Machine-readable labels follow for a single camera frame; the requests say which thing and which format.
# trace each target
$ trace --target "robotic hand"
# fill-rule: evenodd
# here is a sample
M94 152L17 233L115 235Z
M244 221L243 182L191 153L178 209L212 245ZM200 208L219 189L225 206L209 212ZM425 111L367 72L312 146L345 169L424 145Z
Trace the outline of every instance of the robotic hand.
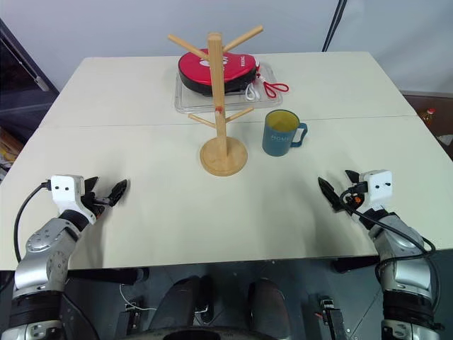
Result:
M105 209L113 207L124 194L127 180L117 183L107 198L98 199L92 192L98 177L84 181L81 176L52 176L37 188L52 191L60 216L52 218L26 243L21 260L15 225L15 250L19 265L14 276L9 329L1 340L63 339L59 308L67 278L68 260L84 228L96 223Z
M435 251L434 245L396 213L386 211L385 204L393 188L390 171L358 174L346 170L346 174L354 185L339 197L329 182L322 178L318 182L336 213L346 210L369 231L379 254L376 275L384 293L382 339L439 339L436 331L442 325L434 323L438 297L432 296L431 274L435 276L436 295L439 281L429 258ZM431 250L425 250L424 243Z

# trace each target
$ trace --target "red and black case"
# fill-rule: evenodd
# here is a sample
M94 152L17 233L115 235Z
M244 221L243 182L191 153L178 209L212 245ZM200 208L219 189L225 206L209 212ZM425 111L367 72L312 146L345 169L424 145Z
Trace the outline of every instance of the red and black case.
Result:
M179 59L179 77L189 89L212 95L209 62L189 52ZM225 93L243 91L256 78L256 61L252 55L224 53Z

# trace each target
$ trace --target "white cable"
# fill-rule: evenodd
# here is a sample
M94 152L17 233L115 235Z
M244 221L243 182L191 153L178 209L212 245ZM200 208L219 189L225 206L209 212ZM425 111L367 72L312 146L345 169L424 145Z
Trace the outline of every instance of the white cable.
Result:
M253 81L247 85L244 96L248 101L260 100L260 93L253 86Z
M153 307L141 308L141 307L137 307L136 305L133 305L128 299L125 298L125 295L122 293L121 286L122 286L122 284L120 283L120 294L121 294L121 297L130 307L132 307L132 308L134 308L136 310L157 310L157 308L153 308Z

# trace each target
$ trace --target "wooden mug tree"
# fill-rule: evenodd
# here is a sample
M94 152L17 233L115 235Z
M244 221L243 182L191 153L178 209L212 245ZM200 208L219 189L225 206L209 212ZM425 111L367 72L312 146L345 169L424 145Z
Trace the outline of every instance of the wooden mug tree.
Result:
M262 31L263 27L261 25L257 26L253 30L248 31L225 46L222 46L221 33L209 33L207 36L208 54L174 35L168 35L168 39L174 43L184 47L187 51L192 52L194 55L197 55L201 59L209 62L212 97L215 110L215 123L197 117L193 114L190 114L189 118L206 124L211 128L215 128L217 131L217 136L211 140L208 140L200 151L200 160L203 167L206 171L216 176L229 176L235 174L241 170L247 162L246 147L241 141L235 138L227 137L226 126L228 122L231 122L232 120L253 110L253 107L250 107L231 115L230 117L225 116L223 54Z

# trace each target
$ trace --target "cable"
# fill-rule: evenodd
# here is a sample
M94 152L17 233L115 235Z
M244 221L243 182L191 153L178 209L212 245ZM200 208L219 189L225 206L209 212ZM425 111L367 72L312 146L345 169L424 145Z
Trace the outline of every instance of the cable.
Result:
M248 101L260 100L260 93L258 92L257 89L255 89L253 81L247 85L244 96Z
M120 283L120 294L121 294L121 297L122 299L126 302L127 305L129 305L130 307L136 309L136 310L157 310L157 308L154 308L154 307L150 307L150 308L141 308L141 307L137 307L136 305L133 305L128 299L126 299L125 295L122 293L122 288L121 288L122 284Z
M347 2L348 0L338 0L338 5L337 8L335 9L335 13L333 14L331 26L328 29L322 52L327 52L328 46L331 44L333 35L337 31L338 24L341 21Z
M367 216L365 214L362 214L361 212L357 211L356 209L354 208L351 208L349 205L346 204L346 202L344 201L344 197L347 195L347 194L351 194L350 192L350 189L344 191L340 197L339 197L339 200L340 200L340 204L343 208L345 208L345 210L349 211L350 213L353 213L353 214L356 214L360 217L363 217L367 220L369 220L371 223L374 223L375 225L379 225L382 229L384 230L388 230L390 232L394 232L395 234L397 234L398 236L401 236L403 237L404 239L406 239L407 241L409 241L410 243L412 243L414 246L416 246L420 251L421 251L421 254L418 254L418 255L410 255L410 256L400 256L400 257L393 257L393 258L390 258L390 259L385 259L383 261L380 261L376 267L374 267L374 274L376 276L376 279L378 282L381 282L381 268L386 266L387 264L390 264L392 262L397 262L397 261L407 261L407 260L416 260L416 259L426 259L428 265L430 266L430 268L432 269L433 273L434 273L434 280L435 280L435 299L434 299L434 302L433 302L433 310L435 311L437 309L437 306L439 305L439 301L440 301L440 280L439 280L439 273L437 271L437 268L436 266L434 265L434 263L431 261L430 257L436 252L436 247L435 245L429 240L429 239L426 239L424 237L422 237L422 240L428 244L430 246L430 250L427 251L425 249L424 246L422 246L420 243L418 243L416 240L414 240L412 237L408 236L407 234L404 234L403 232L391 227L390 225L386 225L385 223L383 222L380 222L378 220L375 220L374 218L370 217L370 216Z
M93 331L93 334L96 338L96 340L100 340L101 338L99 337L99 334L98 332L96 331L96 328L94 328L93 324L91 323L90 319L81 311L81 309L79 307L77 307L77 305L74 303L74 301L72 301L68 295L66 295L65 293L63 293L63 298L66 300L66 302L68 303L68 305L70 305L73 309L75 309L77 311L77 313L79 313L80 317L85 321L85 323L87 323L87 325L90 326L91 330Z
M49 185L49 181L41 183L35 190L31 192L30 195L23 201L21 208L17 212L16 221L14 222L14 231L13 231L13 238L14 238L14 252L16 253L17 262L21 262L21 252L19 251L19 240L18 240L18 230L19 230L19 221L21 220L21 215L23 210L25 209L28 202L32 199L32 197L42 188L47 188Z

